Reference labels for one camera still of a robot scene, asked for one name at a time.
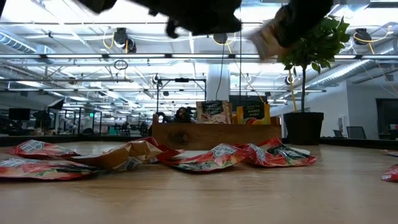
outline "column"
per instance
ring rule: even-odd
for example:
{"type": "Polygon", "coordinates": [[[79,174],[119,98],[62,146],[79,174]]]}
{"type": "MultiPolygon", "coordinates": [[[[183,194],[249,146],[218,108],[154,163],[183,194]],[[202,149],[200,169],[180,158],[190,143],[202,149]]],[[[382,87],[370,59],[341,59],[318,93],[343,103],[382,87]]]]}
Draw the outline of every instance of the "column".
{"type": "Polygon", "coordinates": [[[210,64],[209,73],[207,75],[207,100],[229,100],[230,91],[230,77],[228,63],[222,66],[221,64],[210,64]]]}

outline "desk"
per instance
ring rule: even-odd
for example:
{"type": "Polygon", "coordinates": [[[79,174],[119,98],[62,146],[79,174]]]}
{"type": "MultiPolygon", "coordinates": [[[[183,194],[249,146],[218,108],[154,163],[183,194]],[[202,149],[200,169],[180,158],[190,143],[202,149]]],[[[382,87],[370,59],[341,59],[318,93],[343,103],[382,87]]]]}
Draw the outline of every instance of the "desk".
{"type": "MultiPolygon", "coordinates": [[[[87,154],[120,144],[59,145],[87,154]]],[[[3,224],[396,222],[398,184],[383,182],[381,175],[398,163],[397,158],[375,149],[296,147],[311,151],[318,162],[281,169],[239,164],[208,175],[146,165],[74,182],[0,182],[0,220],[3,224]]]]}

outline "black plant pot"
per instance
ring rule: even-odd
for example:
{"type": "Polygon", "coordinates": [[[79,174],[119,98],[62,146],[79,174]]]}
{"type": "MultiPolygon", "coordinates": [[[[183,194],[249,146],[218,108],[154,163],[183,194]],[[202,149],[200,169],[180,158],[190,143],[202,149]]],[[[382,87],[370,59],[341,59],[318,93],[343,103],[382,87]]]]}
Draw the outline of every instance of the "black plant pot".
{"type": "Polygon", "coordinates": [[[284,114],[287,138],[291,144],[312,146],[319,144],[323,113],[284,114]]]}

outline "black cable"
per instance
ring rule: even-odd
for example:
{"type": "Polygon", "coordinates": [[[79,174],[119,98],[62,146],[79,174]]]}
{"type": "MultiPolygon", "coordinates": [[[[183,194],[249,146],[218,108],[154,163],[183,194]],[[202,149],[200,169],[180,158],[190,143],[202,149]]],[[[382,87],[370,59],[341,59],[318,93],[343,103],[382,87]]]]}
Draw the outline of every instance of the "black cable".
{"type": "Polygon", "coordinates": [[[223,44],[223,53],[221,54],[220,82],[218,82],[218,87],[217,87],[217,92],[216,92],[216,100],[218,100],[218,90],[220,90],[221,80],[223,78],[224,49],[225,49],[225,43],[223,44]]]}

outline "yellow cable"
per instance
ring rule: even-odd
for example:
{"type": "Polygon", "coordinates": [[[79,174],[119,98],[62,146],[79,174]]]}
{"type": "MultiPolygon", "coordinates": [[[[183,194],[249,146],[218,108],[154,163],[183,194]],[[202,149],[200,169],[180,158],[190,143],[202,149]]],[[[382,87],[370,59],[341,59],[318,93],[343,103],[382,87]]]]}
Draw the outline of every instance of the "yellow cable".
{"type": "MultiPolygon", "coordinates": [[[[232,54],[231,47],[229,47],[229,45],[227,45],[227,47],[228,47],[229,53],[232,54]]],[[[260,96],[260,94],[253,88],[253,86],[249,83],[249,81],[246,79],[246,77],[242,74],[242,69],[239,67],[239,65],[238,65],[238,63],[235,61],[235,59],[234,59],[234,62],[235,62],[235,65],[236,65],[236,66],[238,67],[238,69],[239,69],[240,75],[244,78],[244,80],[248,83],[248,85],[252,88],[252,90],[253,90],[255,93],[257,93],[257,95],[259,96],[261,102],[264,103],[264,100],[262,99],[262,97],[260,96]]]]}
{"type": "Polygon", "coordinates": [[[112,44],[111,44],[111,46],[106,45],[106,43],[105,43],[105,35],[106,35],[106,31],[104,32],[104,38],[102,39],[102,42],[104,43],[104,46],[105,46],[107,49],[111,49],[111,48],[113,47],[114,32],[112,33],[112,44]]]}
{"type": "Polygon", "coordinates": [[[357,38],[356,37],[356,34],[358,34],[357,32],[354,34],[354,38],[355,39],[357,39],[357,40],[359,40],[359,41],[362,41],[362,42],[365,42],[365,43],[375,43],[375,42],[377,42],[377,41],[380,41],[380,40],[384,40],[387,36],[388,36],[388,32],[390,31],[390,27],[388,27],[388,30],[387,30],[387,32],[386,32],[386,35],[384,36],[384,37],[381,37],[380,39],[377,39],[377,40],[363,40],[363,39],[359,39],[359,38],[357,38]]]}
{"type": "MultiPolygon", "coordinates": [[[[369,48],[371,49],[372,54],[375,54],[371,43],[369,43],[369,48]]],[[[383,75],[384,75],[384,78],[385,78],[386,80],[388,80],[388,79],[387,79],[387,75],[384,73],[383,68],[380,66],[379,63],[377,63],[377,65],[378,65],[379,68],[382,70],[383,75]]],[[[395,87],[392,85],[392,83],[391,83],[391,82],[388,82],[388,83],[390,84],[391,88],[398,94],[398,91],[395,89],[395,87]]]]}
{"type": "Polygon", "coordinates": [[[297,112],[296,97],[294,96],[292,71],[290,69],[289,69],[289,82],[290,82],[290,92],[292,93],[294,112],[296,113],[297,112]]]}

